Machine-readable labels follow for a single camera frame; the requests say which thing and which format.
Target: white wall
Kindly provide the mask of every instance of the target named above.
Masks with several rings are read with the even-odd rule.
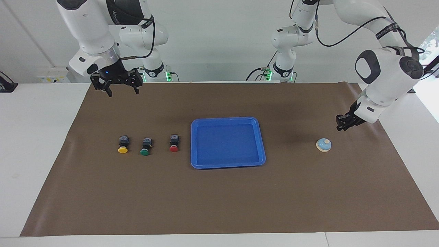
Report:
[[[381,2],[406,30],[413,45],[422,43],[439,24],[436,0]],[[156,19],[170,33],[169,42],[159,47],[162,58],[186,81],[245,79],[252,69],[265,66],[275,52],[270,43],[271,33],[291,24],[289,0],[150,0],[149,3]],[[326,43],[338,41],[356,28],[340,21],[332,5],[321,6],[319,12],[320,36]],[[37,82],[34,77],[37,67],[65,67],[78,50],[55,0],[0,0],[0,23],[0,69],[18,82]],[[116,37],[119,28],[111,27]],[[379,44],[368,30],[361,30],[333,48],[317,42],[298,47],[295,49],[298,81],[358,82],[354,62],[362,51],[375,47]],[[121,51],[123,55],[132,54],[127,47],[121,47]],[[130,61],[126,65],[140,66],[140,62]]]

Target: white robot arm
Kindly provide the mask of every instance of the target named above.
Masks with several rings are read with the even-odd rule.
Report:
[[[122,64],[134,58],[142,59],[146,81],[169,81],[167,66],[154,48],[168,41],[168,33],[154,20],[145,0],[57,0],[57,4],[80,46],[69,64],[79,74],[91,76],[96,90],[111,97],[110,85],[126,84],[138,94],[143,79],[137,69],[127,72]],[[121,58],[109,25],[125,25],[121,41],[139,56]]]
[[[369,29],[382,46],[381,49],[364,51],[358,57],[356,72],[369,86],[348,113],[337,116],[339,131],[365,122],[376,122],[388,106],[413,88],[424,75],[418,49],[407,41],[405,32],[377,0],[300,1],[292,16],[295,25],[273,34],[272,42],[279,52],[271,70],[273,80],[287,81],[292,76],[296,59],[292,48],[312,42],[306,32],[315,28],[319,38],[316,14],[319,4],[334,4],[342,21]]]

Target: green button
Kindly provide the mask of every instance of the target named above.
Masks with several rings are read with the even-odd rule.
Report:
[[[149,155],[149,151],[148,149],[142,149],[142,151],[140,151],[140,154],[143,156],[148,156]]]

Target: brown mat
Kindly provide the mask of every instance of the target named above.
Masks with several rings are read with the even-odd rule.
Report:
[[[347,83],[90,89],[21,236],[439,229],[380,123],[337,132],[358,93]],[[259,120],[267,163],[193,169],[191,122],[234,116]],[[148,157],[144,137],[155,139]],[[323,137],[328,153],[316,149]]]

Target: red button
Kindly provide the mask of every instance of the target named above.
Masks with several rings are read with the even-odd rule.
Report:
[[[179,150],[178,150],[178,147],[175,146],[175,145],[172,145],[172,146],[169,148],[169,150],[170,150],[171,152],[178,152],[178,151],[179,151]]]

